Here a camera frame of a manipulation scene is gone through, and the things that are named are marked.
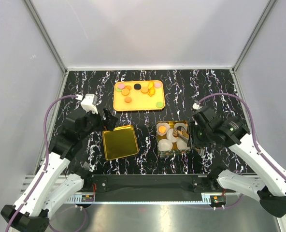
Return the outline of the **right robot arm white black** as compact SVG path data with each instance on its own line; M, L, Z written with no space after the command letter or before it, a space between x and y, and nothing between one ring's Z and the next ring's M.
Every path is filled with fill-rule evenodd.
M229 189L259 202L269 214L286 215L286 170L257 143L249 128L238 118L223 120L209 106L193 104L193 121L189 122L191 148L219 145L242 158L259 177L251 179L226 168L217 167L208 175L212 191Z

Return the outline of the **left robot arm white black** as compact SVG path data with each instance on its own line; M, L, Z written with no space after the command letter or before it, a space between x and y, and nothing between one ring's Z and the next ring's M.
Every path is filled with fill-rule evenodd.
M113 131L118 118L108 109L104 116L78 108L64 119L58 135L52 140L45 161L25 192L12 205L5 205L0 214L7 227L20 232L43 232L53 214L78 191L88 191L93 180L84 168L72 170L55 190L53 185L83 147L83 140L93 132Z

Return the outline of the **orange scalloped cookie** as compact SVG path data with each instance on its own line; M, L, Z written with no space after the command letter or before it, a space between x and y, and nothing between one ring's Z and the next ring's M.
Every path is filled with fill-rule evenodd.
M167 129L166 129L165 126L163 126L163 125L162 125L162 126L159 126L158 132L159 132L160 134L165 134L166 131L167 131Z

